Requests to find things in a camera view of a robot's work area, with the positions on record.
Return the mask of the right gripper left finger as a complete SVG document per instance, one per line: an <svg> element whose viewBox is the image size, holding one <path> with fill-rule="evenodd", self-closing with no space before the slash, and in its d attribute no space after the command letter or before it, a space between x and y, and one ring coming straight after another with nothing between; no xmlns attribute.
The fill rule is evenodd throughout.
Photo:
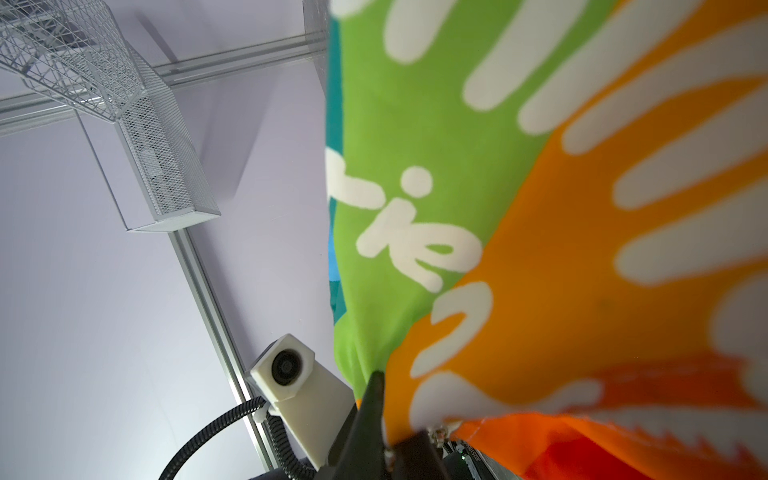
<svg viewBox="0 0 768 480"><path fill-rule="evenodd" d="M376 371L368 381L341 456L336 463L322 467L316 479L376 480L384 477L384 393L385 375Z"/></svg>

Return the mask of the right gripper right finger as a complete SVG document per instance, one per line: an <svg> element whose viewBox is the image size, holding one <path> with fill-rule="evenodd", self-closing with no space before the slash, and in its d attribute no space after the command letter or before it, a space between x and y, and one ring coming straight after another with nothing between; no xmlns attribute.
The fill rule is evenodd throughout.
<svg viewBox="0 0 768 480"><path fill-rule="evenodd" d="M393 447L394 480L449 480L449 473L426 431Z"/></svg>

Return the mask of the rainbow red kids jacket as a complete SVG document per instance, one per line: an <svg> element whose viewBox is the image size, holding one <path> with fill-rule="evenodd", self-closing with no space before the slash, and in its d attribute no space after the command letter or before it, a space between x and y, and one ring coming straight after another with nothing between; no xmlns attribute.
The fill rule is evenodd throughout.
<svg viewBox="0 0 768 480"><path fill-rule="evenodd" d="M334 1L336 364L388 445L767 475L767 5Z"/></svg>

